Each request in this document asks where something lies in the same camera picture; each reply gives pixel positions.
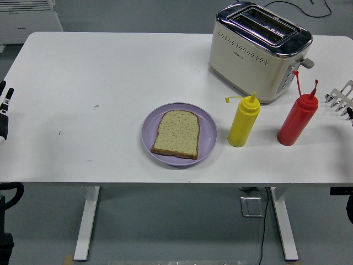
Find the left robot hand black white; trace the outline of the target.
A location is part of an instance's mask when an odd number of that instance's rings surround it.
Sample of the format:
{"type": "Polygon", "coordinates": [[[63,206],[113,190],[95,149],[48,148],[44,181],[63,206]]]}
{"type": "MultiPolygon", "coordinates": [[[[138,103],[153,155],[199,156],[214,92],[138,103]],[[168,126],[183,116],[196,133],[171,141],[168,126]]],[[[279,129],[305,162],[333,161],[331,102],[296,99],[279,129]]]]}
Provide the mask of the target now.
{"type": "Polygon", "coordinates": [[[7,111],[9,108],[9,102],[14,93],[14,88],[10,88],[6,96],[1,103],[1,145],[6,141],[9,129],[9,118],[7,116],[7,111]]]}

